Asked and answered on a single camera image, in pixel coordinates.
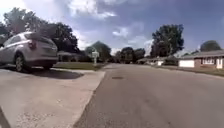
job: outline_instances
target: car window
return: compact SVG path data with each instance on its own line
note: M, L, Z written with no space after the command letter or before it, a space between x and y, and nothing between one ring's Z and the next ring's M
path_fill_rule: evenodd
M25 34L24 35L27 39L31 39L31 40L36 40L36 41L40 41L40 42L44 42L44 43L48 43L48 44L52 44L54 45L53 41L51 41L50 39L43 37L37 33L29 33L29 34Z
M15 37L12 38L10 44L13 44L13 43L16 43L16 42L19 42L19 41L21 41L20 36L15 36Z
M12 38L9 38L9 39L4 43L4 46L9 45L9 44L11 43L11 40L12 40Z
M4 46L7 46L9 44L13 44L13 43L16 43L16 42L19 42L21 41L21 38L19 36L14 36L14 37L11 37L9 38L5 43L4 43Z

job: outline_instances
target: lawn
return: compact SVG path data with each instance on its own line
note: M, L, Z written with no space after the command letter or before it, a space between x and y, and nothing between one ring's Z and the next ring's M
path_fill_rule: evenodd
M94 66L93 63L82 63L82 62L58 62L54 65L54 68L62 69L80 69L80 70L99 70L106 64L98 63Z
M209 75L216 75L224 77L224 70L222 69L210 69L210 68L181 68L177 66L157 66L156 68L164 68L170 70L180 70L180 71L187 71L187 72L195 72L195 73L202 73L202 74L209 74Z

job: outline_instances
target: shrub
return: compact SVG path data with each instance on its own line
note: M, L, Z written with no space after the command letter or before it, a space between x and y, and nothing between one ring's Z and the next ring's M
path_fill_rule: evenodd
M164 60L162 65L167 65L167 66L178 66L178 59L175 57L167 58Z

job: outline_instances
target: street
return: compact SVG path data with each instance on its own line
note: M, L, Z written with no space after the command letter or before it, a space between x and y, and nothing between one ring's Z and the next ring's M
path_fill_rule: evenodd
M224 79L109 65L75 128L223 128Z

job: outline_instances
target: car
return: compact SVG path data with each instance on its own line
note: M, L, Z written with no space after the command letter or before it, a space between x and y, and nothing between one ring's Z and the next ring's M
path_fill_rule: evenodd
M34 66L49 70L57 63L57 46L36 32L19 33L0 47L0 63L14 64L18 72Z

